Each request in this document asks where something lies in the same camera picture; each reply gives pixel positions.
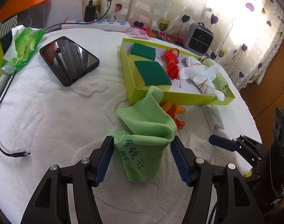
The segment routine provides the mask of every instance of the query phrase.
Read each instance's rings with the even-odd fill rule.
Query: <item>phone screen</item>
[[[98,63],[98,58],[67,37],[58,38],[44,46],[40,53],[62,81],[69,81]]]

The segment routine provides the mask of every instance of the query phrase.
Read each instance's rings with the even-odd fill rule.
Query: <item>black phone case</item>
[[[68,81],[63,81],[61,79],[61,77],[57,74],[57,72],[52,68],[52,66],[48,63],[48,61],[46,60],[46,58],[44,57],[44,55],[42,54],[42,49],[45,48],[47,45],[45,45],[44,47],[42,47],[40,49],[40,54],[41,56],[43,57],[44,61],[47,63],[47,65],[50,67],[50,69],[53,71],[53,73],[56,75],[56,77],[59,79],[59,81],[62,83],[62,85],[64,85],[65,87],[69,87],[70,85],[72,85],[75,81],[79,80],[81,77],[85,76],[87,73],[91,72],[92,70],[94,70],[95,68],[97,68],[100,64],[100,60],[95,56],[93,55],[92,53],[90,53],[89,51],[85,50],[82,46],[78,45],[79,47],[82,48],[82,50],[85,50],[87,53],[89,53],[90,55],[92,55],[93,57],[95,57],[98,61],[94,64],[92,64],[90,67],[86,68],[85,70],[83,70],[81,73],[77,74],[74,78],[68,80]]]

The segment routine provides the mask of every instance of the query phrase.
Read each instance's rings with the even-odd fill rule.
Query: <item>camera lens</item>
[[[277,130],[278,129],[278,120],[276,119],[276,121],[274,122],[274,129]]]
[[[282,127],[280,126],[278,130],[278,135],[277,135],[277,139],[279,143],[281,142],[282,137],[283,137],[283,130],[282,130]]]

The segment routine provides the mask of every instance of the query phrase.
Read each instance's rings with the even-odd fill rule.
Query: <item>red string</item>
[[[162,52],[161,58],[167,62],[167,74],[171,80],[178,79],[179,80],[179,71],[180,67],[177,65],[179,63],[179,50],[168,49]]]
[[[175,124],[177,125],[178,129],[181,130],[186,123],[175,118],[175,111],[176,111],[176,106],[172,105],[172,107],[166,113],[170,115],[172,119],[175,120]]]

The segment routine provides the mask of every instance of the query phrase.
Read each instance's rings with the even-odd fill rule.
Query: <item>smartphone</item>
[[[99,66],[100,60],[67,37],[60,37],[40,49],[40,54],[66,87]]]

